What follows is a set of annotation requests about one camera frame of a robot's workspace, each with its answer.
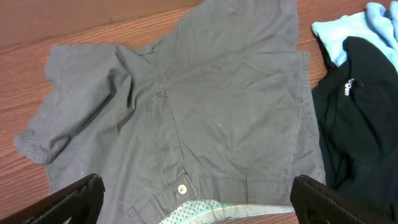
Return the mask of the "grey shorts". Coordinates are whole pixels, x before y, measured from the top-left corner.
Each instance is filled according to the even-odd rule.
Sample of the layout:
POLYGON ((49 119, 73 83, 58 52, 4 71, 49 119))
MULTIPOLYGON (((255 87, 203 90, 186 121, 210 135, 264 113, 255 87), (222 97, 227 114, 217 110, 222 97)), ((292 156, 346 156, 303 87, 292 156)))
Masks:
POLYGON ((53 89, 14 145, 53 192, 99 174, 99 223, 291 211, 296 176, 325 181, 298 39, 295 1, 216 0, 139 50, 53 47, 53 89))

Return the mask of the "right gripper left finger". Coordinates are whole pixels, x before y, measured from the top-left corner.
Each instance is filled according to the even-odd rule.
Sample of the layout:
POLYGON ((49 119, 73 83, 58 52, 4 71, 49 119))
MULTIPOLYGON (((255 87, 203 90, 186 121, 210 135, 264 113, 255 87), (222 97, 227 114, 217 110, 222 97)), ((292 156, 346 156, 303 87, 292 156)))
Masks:
POLYGON ((39 202, 1 220, 1 224, 95 224, 103 206, 105 187, 90 174, 39 202))

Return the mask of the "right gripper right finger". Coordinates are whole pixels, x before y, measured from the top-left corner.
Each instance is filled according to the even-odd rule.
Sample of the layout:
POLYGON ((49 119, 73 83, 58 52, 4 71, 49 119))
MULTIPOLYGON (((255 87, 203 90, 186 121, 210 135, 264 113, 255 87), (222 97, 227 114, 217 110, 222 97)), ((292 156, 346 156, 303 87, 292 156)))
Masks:
POLYGON ((300 224, 394 224, 307 175, 294 178, 290 201, 300 224))

